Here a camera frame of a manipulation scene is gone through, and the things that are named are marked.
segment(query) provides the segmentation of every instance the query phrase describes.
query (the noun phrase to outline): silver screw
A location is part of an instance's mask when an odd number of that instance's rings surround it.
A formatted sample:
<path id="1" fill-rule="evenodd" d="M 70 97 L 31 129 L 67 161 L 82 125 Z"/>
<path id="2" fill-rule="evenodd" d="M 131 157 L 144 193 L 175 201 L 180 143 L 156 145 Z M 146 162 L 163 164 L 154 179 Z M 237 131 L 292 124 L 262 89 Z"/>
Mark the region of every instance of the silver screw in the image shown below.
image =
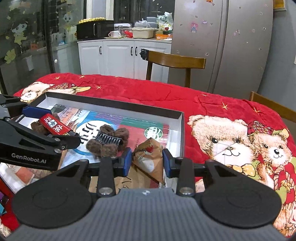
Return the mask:
<path id="1" fill-rule="evenodd" d="M 58 153 L 58 154 L 61 154 L 62 153 L 62 151 L 60 149 L 57 149 L 57 148 L 55 148 L 54 152 L 55 153 Z"/>
<path id="2" fill-rule="evenodd" d="M 193 189 L 189 187 L 182 187 L 180 188 L 180 193 L 183 195 L 190 195 L 193 193 Z"/>
<path id="3" fill-rule="evenodd" d="M 110 195 L 113 192 L 112 188 L 103 187 L 99 189 L 99 193 L 102 195 Z"/>

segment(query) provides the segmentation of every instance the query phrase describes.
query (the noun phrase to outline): red tablecloth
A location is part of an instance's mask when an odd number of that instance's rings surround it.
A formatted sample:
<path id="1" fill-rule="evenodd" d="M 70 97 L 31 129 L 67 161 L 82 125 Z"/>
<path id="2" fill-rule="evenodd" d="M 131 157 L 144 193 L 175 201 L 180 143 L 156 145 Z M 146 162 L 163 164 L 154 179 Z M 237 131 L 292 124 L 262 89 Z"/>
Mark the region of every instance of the red tablecloth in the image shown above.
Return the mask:
<path id="1" fill-rule="evenodd" d="M 276 189 L 282 198 L 283 210 L 275 226 L 285 236 L 296 230 L 296 146 L 280 116 L 271 109 L 255 102 L 175 85 L 70 73 L 44 76 L 15 95 L 30 102 L 44 91 L 183 111 L 185 156 L 197 163 L 210 157 Z M 14 229 L 17 225 L 10 206 L 7 211 L 1 219 Z"/>

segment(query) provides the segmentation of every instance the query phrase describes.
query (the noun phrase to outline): microwave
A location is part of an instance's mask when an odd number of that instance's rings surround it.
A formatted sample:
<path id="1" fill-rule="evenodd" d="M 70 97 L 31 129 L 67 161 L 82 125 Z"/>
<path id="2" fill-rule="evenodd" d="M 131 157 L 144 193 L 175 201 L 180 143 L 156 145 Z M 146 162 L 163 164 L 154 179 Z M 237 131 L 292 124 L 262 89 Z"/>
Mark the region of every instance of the microwave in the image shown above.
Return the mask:
<path id="1" fill-rule="evenodd" d="M 114 20 L 98 20 L 77 24 L 77 39 L 103 39 L 114 30 Z"/>

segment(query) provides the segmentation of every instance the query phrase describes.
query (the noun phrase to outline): white cup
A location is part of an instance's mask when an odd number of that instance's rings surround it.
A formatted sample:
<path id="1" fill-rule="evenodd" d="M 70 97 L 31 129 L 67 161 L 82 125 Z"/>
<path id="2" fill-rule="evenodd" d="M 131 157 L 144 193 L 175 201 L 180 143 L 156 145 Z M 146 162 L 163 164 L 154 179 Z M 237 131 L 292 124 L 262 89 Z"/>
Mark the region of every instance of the white cup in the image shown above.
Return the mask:
<path id="1" fill-rule="evenodd" d="M 109 34 L 108 34 L 109 37 L 112 37 L 112 38 L 118 38 L 121 36 L 120 34 L 120 31 L 111 31 Z"/>

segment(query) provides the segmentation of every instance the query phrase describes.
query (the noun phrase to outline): wooden chair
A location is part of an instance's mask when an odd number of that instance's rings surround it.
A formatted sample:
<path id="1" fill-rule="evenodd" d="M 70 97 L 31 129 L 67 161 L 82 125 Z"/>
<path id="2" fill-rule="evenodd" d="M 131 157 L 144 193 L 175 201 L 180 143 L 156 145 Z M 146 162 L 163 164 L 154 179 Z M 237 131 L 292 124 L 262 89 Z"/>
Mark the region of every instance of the wooden chair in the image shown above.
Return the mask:
<path id="1" fill-rule="evenodd" d="M 267 106 L 268 108 L 276 111 L 280 117 L 286 119 L 286 120 L 289 120 L 291 122 L 294 122 L 296 123 L 296 112 L 285 107 L 285 106 L 282 106 L 272 100 L 269 100 L 265 97 L 263 97 L 262 95 L 259 95 L 255 92 L 251 92 L 250 94 L 250 101 L 255 101 L 259 104 L 262 104 L 262 105 L 265 105 Z"/>
<path id="2" fill-rule="evenodd" d="M 190 88 L 191 69 L 204 69 L 205 58 L 180 56 L 168 53 L 160 53 L 147 49 L 141 49 L 140 55 L 148 61 L 146 80 L 151 80 L 152 65 L 158 64 L 165 67 L 186 69 L 185 87 Z"/>

